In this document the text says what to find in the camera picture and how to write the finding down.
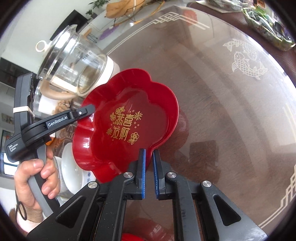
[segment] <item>white bowl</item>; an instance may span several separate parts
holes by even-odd
[[[82,170],[77,165],[73,156],[72,143],[66,144],[62,153],[62,175],[67,188],[73,194],[87,183],[96,180],[92,171]]]
[[[64,178],[63,178],[63,173],[62,173],[62,159],[58,156],[54,156],[54,160],[57,163],[58,166],[58,170],[59,170],[59,180],[60,180],[60,184],[61,184],[61,190],[60,193],[63,193],[65,191],[68,190],[65,182],[64,182]]]

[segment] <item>teapot handle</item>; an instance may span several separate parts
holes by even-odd
[[[43,47],[43,49],[39,49],[39,48],[38,48],[38,44],[40,44],[40,43],[44,43],[44,47]],[[48,49],[48,47],[50,46],[50,44],[51,44],[51,41],[49,42],[49,44],[47,44],[46,41],[44,41],[44,40],[40,40],[40,41],[36,44],[35,49],[36,49],[37,52],[43,52],[43,51],[45,52],[45,51]]]
[[[42,95],[44,95],[47,98],[54,99],[54,100],[69,100],[77,97],[74,93],[61,93],[58,91],[54,91],[50,88],[49,82],[46,80],[43,80],[40,85],[40,92]]]

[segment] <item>fish pattern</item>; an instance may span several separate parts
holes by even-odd
[[[227,49],[230,52],[232,51],[233,45],[235,45],[236,47],[242,46],[242,48],[244,50],[243,53],[246,53],[251,60],[257,59],[256,48],[254,46],[252,46],[251,44],[248,44],[245,41],[233,39],[232,41],[229,41],[229,42],[223,44],[223,46],[227,47]]]
[[[234,63],[232,64],[232,71],[234,72],[236,69],[239,69],[243,74],[254,77],[260,80],[259,76],[263,75],[267,72],[267,68],[263,66],[260,62],[260,68],[257,67],[250,68],[249,60],[244,58],[244,55],[241,52],[235,52],[234,54]]]

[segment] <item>finger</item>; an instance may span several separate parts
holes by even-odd
[[[67,109],[68,109],[64,104],[61,106],[61,108],[62,108],[63,110],[67,110]]]
[[[51,174],[53,174],[56,171],[56,167],[54,164],[54,160],[47,158],[46,164],[41,170],[41,177],[43,179],[48,178]]]
[[[54,190],[59,183],[58,172],[55,171],[51,174],[46,182],[42,185],[41,191],[44,195],[48,195],[52,190]]]
[[[15,188],[17,189],[26,186],[30,176],[40,172],[42,167],[43,161],[40,159],[23,161],[21,164],[19,164],[14,175]]]
[[[46,147],[46,156],[49,159],[53,159],[54,158],[54,153],[52,152],[52,149],[49,146]]]
[[[32,194],[27,180],[30,178],[30,176],[40,172],[42,167],[42,160],[33,159],[20,163],[15,172],[15,191],[19,201],[22,202],[26,207],[34,207],[35,205],[35,197]]]
[[[60,190],[61,190],[61,185],[60,185],[60,182],[58,182],[58,185],[55,187],[55,189],[52,190],[52,191],[48,194],[48,198],[49,198],[49,199],[53,199],[53,198],[55,198],[55,197],[59,194]]]

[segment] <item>red plate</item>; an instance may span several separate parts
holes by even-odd
[[[121,241],[144,241],[144,240],[135,235],[123,233],[121,235]]]
[[[94,104],[93,115],[78,121],[74,158],[100,182],[125,172],[145,148],[146,167],[152,151],[173,133],[178,102],[165,85],[153,82],[142,69],[127,69],[94,89],[82,106]]]

